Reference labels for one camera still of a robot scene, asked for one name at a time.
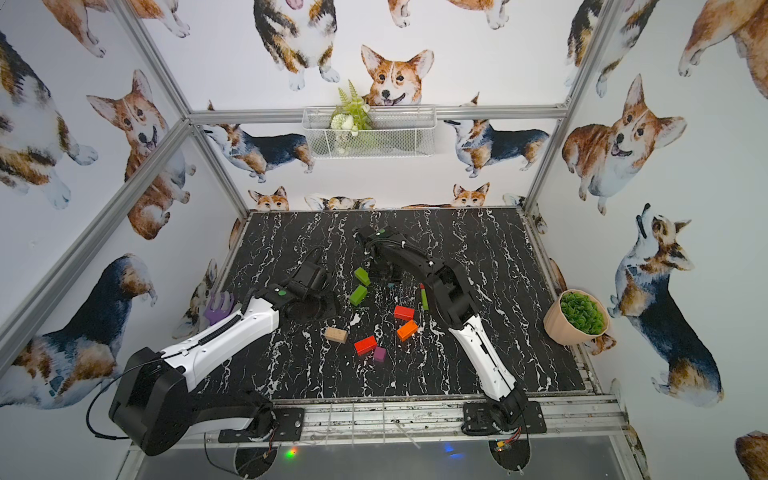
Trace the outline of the red block middle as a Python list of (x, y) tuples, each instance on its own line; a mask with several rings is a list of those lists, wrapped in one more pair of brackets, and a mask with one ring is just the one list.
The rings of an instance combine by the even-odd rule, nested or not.
[(397, 305), (394, 309), (393, 315), (398, 320), (411, 321), (415, 317), (415, 310), (413, 308)]

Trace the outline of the purple cube block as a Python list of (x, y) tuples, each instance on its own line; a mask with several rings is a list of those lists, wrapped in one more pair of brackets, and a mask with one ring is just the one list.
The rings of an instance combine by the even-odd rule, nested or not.
[(383, 363), (383, 362), (386, 360), (386, 355), (387, 355), (387, 351), (386, 351), (386, 349), (385, 349), (385, 348), (382, 348), (382, 347), (376, 347), (376, 348), (374, 349), (374, 355), (373, 355), (373, 359), (374, 359), (376, 362), (380, 362), (380, 363)]

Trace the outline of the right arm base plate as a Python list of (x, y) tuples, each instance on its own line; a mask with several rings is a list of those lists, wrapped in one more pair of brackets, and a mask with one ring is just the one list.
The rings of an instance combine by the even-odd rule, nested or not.
[(468, 402), (462, 406), (460, 430), (467, 436), (495, 436), (523, 433), (543, 434), (548, 431), (541, 404), (529, 401), (521, 412), (514, 412), (515, 418), (489, 402)]

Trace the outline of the purple toy rake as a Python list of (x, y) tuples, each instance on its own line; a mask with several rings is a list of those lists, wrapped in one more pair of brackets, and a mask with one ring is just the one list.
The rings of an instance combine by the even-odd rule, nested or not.
[(210, 327), (229, 317), (236, 305), (235, 297), (229, 292), (218, 292), (211, 296), (203, 317)]

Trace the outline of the pink pot green plant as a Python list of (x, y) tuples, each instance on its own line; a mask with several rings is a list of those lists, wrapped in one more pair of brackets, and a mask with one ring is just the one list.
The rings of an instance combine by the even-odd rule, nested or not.
[(551, 305), (543, 324), (552, 340), (571, 346), (605, 334), (611, 320), (606, 308), (595, 297), (581, 290), (569, 289)]

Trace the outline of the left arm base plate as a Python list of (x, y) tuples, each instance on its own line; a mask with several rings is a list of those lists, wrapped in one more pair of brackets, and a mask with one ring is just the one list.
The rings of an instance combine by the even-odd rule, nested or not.
[(301, 439), (304, 420), (303, 408), (275, 408), (269, 413), (260, 412), (244, 430), (221, 430), (218, 442), (222, 444), (296, 442)]

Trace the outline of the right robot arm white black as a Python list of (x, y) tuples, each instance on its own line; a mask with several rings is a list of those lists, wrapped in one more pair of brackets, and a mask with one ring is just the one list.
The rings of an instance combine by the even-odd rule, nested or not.
[(528, 397), (520, 381), (505, 366), (485, 331), (475, 290), (464, 267), (436, 258), (406, 236), (388, 228), (359, 228), (354, 238), (384, 277), (407, 272), (426, 290), (429, 311), (457, 339), (474, 367), (489, 404), (491, 428), (511, 432), (523, 416)]

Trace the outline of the orange block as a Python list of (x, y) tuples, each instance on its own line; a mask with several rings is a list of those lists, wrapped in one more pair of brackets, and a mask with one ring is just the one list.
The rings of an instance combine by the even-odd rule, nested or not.
[(419, 330), (418, 324), (414, 320), (408, 321), (406, 324), (401, 326), (397, 331), (396, 334), (398, 336), (398, 339), (401, 342), (405, 342), (408, 339), (410, 339), (413, 335), (415, 335)]

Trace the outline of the red block lower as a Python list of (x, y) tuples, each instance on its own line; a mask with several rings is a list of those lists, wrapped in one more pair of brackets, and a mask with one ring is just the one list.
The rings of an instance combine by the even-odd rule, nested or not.
[(362, 340), (357, 341), (354, 344), (354, 348), (358, 356), (364, 356), (368, 353), (373, 352), (377, 348), (377, 346), (378, 346), (377, 340), (374, 336), (366, 337)]

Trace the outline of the artificial fern with flower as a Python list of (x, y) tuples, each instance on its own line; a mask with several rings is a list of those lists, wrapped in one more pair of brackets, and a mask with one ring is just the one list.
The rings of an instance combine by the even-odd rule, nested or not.
[(357, 92), (352, 81), (348, 82), (348, 91), (338, 88), (341, 104), (331, 116), (330, 130), (338, 154), (352, 155), (363, 153), (374, 146), (374, 139), (367, 131), (373, 129), (369, 115), (370, 106)]

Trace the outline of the natural wood block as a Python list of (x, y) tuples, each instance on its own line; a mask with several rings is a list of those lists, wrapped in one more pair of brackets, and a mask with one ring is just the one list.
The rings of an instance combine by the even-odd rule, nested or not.
[(347, 341), (348, 332), (343, 329), (328, 327), (324, 330), (324, 337), (331, 342), (344, 344)]

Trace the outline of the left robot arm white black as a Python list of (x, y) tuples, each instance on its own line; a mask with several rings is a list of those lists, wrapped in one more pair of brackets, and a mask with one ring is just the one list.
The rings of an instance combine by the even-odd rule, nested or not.
[(317, 318), (329, 301), (325, 268), (304, 261), (281, 283), (252, 291), (219, 323), (159, 352), (135, 352), (120, 378), (109, 417), (146, 455), (160, 455), (186, 435), (217, 430), (268, 437), (277, 420), (269, 399), (256, 391), (223, 400), (195, 395), (215, 369), (257, 340), (291, 323)]

